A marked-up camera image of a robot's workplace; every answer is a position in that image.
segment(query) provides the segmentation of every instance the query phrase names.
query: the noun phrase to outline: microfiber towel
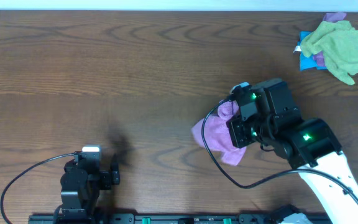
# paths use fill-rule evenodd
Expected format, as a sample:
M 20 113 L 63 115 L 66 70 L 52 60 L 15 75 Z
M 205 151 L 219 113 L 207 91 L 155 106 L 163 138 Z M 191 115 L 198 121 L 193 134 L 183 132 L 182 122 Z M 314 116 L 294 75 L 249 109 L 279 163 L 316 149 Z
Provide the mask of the microfiber towel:
M 334 13 L 326 13 L 323 21 L 326 22 L 338 22 L 338 21 L 342 21 L 344 20 L 346 17 L 346 13 L 345 12 L 334 12 Z M 324 62 L 324 55 L 323 52 L 319 52 L 315 55 L 313 55 L 313 59 L 316 61 L 317 65 L 319 67 L 325 67 L 326 64 Z
M 300 47 L 305 57 L 323 51 L 327 69 L 340 81 L 354 84 L 348 74 L 358 73 L 358 30 L 349 21 L 321 22 Z
M 222 161 L 225 164 L 232 166 L 240 163 L 246 147 L 241 149 L 233 146 L 231 142 L 229 128 L 226 122 L 230 120 L 239 110 L 237 102 L 226 102 L 218 108 L 217 114 L 211 114 L 205 123 L 204 135 L 208 143 L 208 147 L 212 151 L 222 152 Z M 201 127 L 204 119 L 199 121 L 192 129 L 193 137 L 197 144 L 204 147 L 203 139 L 201 137 Z

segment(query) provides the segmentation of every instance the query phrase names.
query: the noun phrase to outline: wood grain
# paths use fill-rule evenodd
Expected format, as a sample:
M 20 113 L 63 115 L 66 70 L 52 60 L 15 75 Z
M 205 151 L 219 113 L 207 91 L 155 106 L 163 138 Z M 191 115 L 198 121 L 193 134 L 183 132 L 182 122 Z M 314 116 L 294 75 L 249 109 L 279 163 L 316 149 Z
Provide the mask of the wood grain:
M 299 31 L 316 29 L 323 15 L 0 11 L 0 195 L 32 164 L 101 144 L 103 164 L 115 152 L 121 161 L 121 185 L 99 202 L 107 208 L 237 213 L 293 203 L 322 212 L 296 175 L 236 188 L 190 129 L 232 86 L 281 77 L 306 118 L 332 127 L 358 181 L 358 74 L 347 86 L 327 71 L 300 73 L 292 53 Z M 358 14 L 347 19 L 358 28 Z M 66 161 L 9 189 L 14 223 L 60 204 Z M 239 166 L 224 168 L 249 184 L 289 165 L 252 145 Z

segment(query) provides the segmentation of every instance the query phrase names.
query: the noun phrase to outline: pink cloth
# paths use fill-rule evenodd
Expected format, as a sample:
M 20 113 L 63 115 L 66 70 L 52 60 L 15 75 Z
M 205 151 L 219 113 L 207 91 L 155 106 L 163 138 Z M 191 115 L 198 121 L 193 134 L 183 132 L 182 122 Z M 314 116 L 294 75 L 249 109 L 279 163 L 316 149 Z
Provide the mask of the pink cloth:
M 337 21 L 344 20 L 345 17 L 346 17 L 346 12 L 326 13 L 326 15 L 323 18 L 323 21 L 337 22 Z M 318 52 L 317 54 L 313 55 L 313 59 L 316 61 L 318 66 L 320 66 L 320 67 L 326 66 L 326 64 L 324 62 L 323 52 Z
M 205 123 L 204 135 L 205 140 L 211 151 L 222 152 L 222 161 L 232 166 L 240 163 L 246 147 L 238 149 L 231 142 L 229 128 L 226 121 L 230 120 L 239 110 L 237 102 L 226 102 L 218 108 L 218 114 L 211 114 Z M 192 129 L 193 137 L 197 144 L 204 147 L 201 137 L 201 127 L 204 119 L 199 121 Z

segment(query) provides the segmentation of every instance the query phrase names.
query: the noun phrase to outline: black cable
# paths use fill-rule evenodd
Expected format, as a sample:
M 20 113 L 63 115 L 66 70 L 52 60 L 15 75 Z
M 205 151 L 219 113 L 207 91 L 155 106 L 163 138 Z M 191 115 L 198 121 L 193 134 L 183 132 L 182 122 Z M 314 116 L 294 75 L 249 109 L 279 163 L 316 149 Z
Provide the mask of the black cable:
M 63 158 L 63 157 L 66 157 L 66 156 L 74 156 L 75 153 L 69 153 L 69 154 L 63 154 L 63 155 L 60 155 L 60 156 L 55 156 L 53 158 L 50 158 L 50 159 L 46 159 L 42 162 L 39 162 L 35 165 L 32 165 L 30 166 L 28 169 L 26 169 L 25 171 L 21 172 L 19 175 L 17 175 L 15 178 L 13 178 L 13 180 L 10 181 L 9 184 L 6 185 L 4 191 L 2 192 L 1 194 L 1 201 L 0 201 L 0 209 L 1 209 L 1 215 L 2 217 L 4 218 L 5 222 L 8 223 L 8 224 L 12 224 L 12 222 L 7 218 L 6 214 L 5 214 L 5 209 L 4 209 L 4 197 L 5 197 L 5 194 L 6 194 L 6 191 L 8 190 L 8 188 L 13 184 L 13 182 L 15 182 L 18 178 L 20 178 L 21 176 L 23 176 L 26 172 L 30 171 L 31 169 L 33 169 L 34 167 L 37 167 L 39 165 L 42 165 L 44 163 L 47 163 L 47 162 L 50 162 L 50 161 L 53 161 L 55 159 L 60 159 L 60 158 Z
M 57 223 L 57 218 L 59 217 L 59 212 L 60 209 L 63 207 L 63 205 L 59 205 L 56 209 L 55 212 L 53 213 L 53 224 Z
M 348 193 L 353 200 L 355 201 L 355 203 L 358 205 L 358 198 L 356 197 L 356 195 L 353 193 L 353 191 L 348 188 L 345 184 L 343 184 L 340 180 L 337 180 L 337 178 L 326 174 L 324 172 L 320 172 L 317 170 L 311 170 L 311 169 L 296 169 L 296 170 L 286 170 L 286 171 L 282 171 L 273 175 L 270 175 L 268 177 L 263 178 L 262 180 L 259 180 L 253 184 L 250 185 L 241 185 L 240 183 L 238 183 L 237 181 L 235 181 L 226 171 L 223 170 L 223 168 L 219 165 L 219 163 L 217 162 L 217 160 L 215 159 L 214 155 L 212 154 L 211 150 L 208 147 L 208 144 L 206 143 L 205 140 L 205 136 L 204 136 L 204 128 L 205 128 L 205 123 L 206 120 L 208 119 L 208 117 L 219 107 L 221 106 L 223 103 L 227 102 L 228 100 L 222 100 L 220 101 L 213 109 L 211 109 L 211 111 L 206 115 L 204 121 L 203 121 L 203 125 L 201 127 L 201 137 L 203 138 L 203 142 L 204 142 L 204 146 L 205 149 L 208 151 L 209 156 L 211 156 L 212 161 L 215 163 L 215 165 L 218 167 L 218 169 L 222 172 L 222 174 L 227 177 L 234 185 L 238 186 L 239 188 L 242 189 L 251 189 L 253 187 L 256 187 L 260 184 L 266 183 L 269 180 L 272 180 L 274 178 L 277 177 L 282 177 L 284 175 L 288 175 L 288 174 L 295 174 L 295 173 L 301 173 L 301 172 L 305 172 L 305 173 L 309 173 L 309 174 L 316 174 L 316 175 L 320 175 L 322 177 L 325 177 L 327 179 L 329 179 L 330 181 L 334 182 L 335 184 L 338 184 L 338 186 L 340 186 L 344 192 Z

